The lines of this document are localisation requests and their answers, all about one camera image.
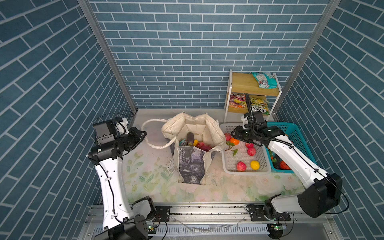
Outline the pink dragon fruit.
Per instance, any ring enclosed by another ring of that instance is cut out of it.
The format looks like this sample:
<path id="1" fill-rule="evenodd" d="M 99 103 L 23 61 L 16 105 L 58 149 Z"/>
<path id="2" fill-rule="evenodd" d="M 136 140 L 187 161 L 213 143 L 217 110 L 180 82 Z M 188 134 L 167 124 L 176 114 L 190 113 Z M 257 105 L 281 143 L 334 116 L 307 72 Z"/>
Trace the pink dragon fruit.
<path id="1" fill-rule="evenodd" d="M 205 152 L 208 152 L 212 149 L 212 147 L 208 144 L 205 144 L 204 142 L 199 142 L 196 144 L 196 147 L 200 150 L 203 150 Z"/>

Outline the purple eggplant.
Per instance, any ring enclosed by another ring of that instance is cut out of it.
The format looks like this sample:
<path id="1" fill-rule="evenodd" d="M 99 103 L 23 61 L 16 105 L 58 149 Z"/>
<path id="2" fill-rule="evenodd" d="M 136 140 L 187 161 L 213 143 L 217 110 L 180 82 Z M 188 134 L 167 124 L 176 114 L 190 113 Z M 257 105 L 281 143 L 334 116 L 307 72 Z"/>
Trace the purple eggplant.
<path id="1" fill-rule="evenodd" d="M 193 146 L 194 140 L 195 140 L 194 134 L 191 132 L 187 133 L 188 146 Z"/>

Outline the beige canvas grocery bag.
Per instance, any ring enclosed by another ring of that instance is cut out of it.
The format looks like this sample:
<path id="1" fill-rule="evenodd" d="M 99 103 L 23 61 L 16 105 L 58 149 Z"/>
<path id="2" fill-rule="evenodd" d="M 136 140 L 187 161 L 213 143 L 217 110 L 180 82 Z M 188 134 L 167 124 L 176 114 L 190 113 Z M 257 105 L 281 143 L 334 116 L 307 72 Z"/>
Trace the beige canvas grocery bag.
<path id="1" fill-rule="evenodd" d="M 153 149 L 170 148 L 174 163 L 179 172 L 179 183 L 191 185 L 207 184 L 207 171 L 213 160 L 224 155 L 226 137 L 219 122 L 208 114 L 193 117 L 184 112 L 170 119 L 151 119 L 142 124 L 141 130 L 151 122 L 161 122 L 161 132 L 167 143 Z"/>

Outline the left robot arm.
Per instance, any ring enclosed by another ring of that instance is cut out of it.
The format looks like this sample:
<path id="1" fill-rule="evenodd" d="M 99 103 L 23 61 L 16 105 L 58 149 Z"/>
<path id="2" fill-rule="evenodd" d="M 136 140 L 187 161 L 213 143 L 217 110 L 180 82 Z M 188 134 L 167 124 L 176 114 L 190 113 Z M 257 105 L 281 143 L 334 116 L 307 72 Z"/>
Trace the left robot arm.
<path id="1" fill-rule="evenodd" d="M 103 232 L 96 240 L 146 240 L 147 221 L 156 215 L 151 197 L 130 204 L 123 178 L 123 155 L 134 150 L 146 137 L 145 131 L 128 126 L 126 118 L 116 117 L 95 123 L 96 145 L 87 157 L 95 165 L 101 183 L 104 218 Z"/>

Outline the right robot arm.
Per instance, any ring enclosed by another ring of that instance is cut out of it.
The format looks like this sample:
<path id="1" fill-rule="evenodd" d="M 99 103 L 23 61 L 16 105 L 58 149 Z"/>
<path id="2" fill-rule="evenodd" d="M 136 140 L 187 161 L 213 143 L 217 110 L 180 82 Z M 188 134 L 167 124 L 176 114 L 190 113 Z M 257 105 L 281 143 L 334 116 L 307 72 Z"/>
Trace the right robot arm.
<path id="1" fill-rule="evenodd" d="M 265 201 L 266 218 L 286 212 L 303 212 L 312 218 L 338 206 L 342 193 L 342 179 L 329 174 L 302 153 L 277 126 L 269 127 L 260 112 L 249 112 L 242 116 L 243 124 L 231 133 L 235 139 L 260 144 L 276 153 L 296 174 L 305 191 L 290 196 L 274 196 Z"/>

